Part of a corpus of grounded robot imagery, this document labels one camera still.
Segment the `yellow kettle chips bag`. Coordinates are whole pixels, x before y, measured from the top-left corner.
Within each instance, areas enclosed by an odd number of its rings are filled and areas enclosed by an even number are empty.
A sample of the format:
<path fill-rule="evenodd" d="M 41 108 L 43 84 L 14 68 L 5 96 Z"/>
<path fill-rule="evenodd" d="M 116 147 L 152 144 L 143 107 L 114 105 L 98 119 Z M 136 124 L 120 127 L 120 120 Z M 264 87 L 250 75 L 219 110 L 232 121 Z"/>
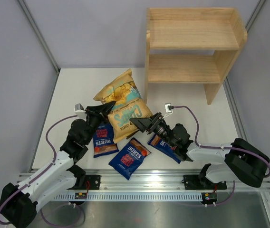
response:
<path fill-rule="evenodd" d="M 108 120 L 114 130 L 115 143 L 129 138 L 138 131 L 138 128 L 130 122 L 130 118 L 146 118 L 153 115 L 141 98 L 132 78 L 131 69 L 104 86 L 95 95 L 94 100 L 103 104 L 115 101 L 114 107 L 108 114 Z"/>

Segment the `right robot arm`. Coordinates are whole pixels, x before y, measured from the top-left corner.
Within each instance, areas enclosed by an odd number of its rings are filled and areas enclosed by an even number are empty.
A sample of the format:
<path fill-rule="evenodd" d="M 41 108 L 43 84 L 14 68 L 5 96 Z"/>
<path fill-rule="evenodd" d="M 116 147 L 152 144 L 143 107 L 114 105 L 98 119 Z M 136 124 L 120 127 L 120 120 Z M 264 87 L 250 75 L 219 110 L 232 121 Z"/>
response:
<path fill-rule="evenodd" d="M 181 123 L 170 128 L 161 113 L 146 118 L 131 118 L 130 121 L 142 133 L 158 136 L 180 160 L 206 161 L 197 178 L 203 188 L 222 181 L 237 180 L 259 188 L 264 178 L 270 175 L 269 157 L 242 138 L 219 146 L 201 145 L 191 140 Z"/>

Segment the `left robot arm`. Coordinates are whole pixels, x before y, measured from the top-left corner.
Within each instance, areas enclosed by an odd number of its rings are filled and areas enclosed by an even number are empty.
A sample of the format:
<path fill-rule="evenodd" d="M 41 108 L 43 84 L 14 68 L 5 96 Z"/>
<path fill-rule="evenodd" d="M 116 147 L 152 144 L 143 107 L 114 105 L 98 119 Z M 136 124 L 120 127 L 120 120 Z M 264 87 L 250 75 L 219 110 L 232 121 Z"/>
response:
<path fill-rule="evenodd" d="M 0 224 L 27 227 L 37 213 L 62 191 L 80 189 L 86 183 L 86 172 L 77 162 L 88 151 L 95 132 L 115 106 L 109 102 L 82 109 L 86 119 L 74 116 L 67 138 L 53 159 L 19 184 L 7 184 L 0 198 Z"/>

